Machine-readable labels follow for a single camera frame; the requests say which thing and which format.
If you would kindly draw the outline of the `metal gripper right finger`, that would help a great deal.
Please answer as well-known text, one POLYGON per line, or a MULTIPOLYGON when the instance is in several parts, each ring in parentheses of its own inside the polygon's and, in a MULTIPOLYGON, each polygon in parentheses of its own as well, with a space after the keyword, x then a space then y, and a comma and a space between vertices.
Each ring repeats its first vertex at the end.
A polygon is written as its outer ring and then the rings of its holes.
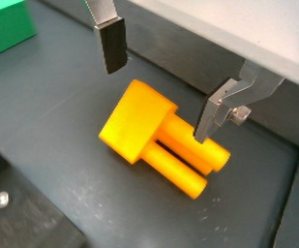
POLYGON ((195 140, 204 142, 228 121, 240 125, 251 113, 247 105, 268 98, 283 81, 283 76, 246 60, 239 80, 230 77, 207 96, 192 133, 195 140))

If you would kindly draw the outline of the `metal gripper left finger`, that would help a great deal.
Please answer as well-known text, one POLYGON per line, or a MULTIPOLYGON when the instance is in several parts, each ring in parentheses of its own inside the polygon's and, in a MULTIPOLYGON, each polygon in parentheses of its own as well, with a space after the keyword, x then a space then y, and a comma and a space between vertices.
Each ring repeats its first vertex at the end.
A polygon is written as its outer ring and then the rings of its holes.
POLYGON ((94 19, 102 49, 106 69, 115 73, 127 63, 126 23, 118 15, 112 0, 83 0, 94 19))

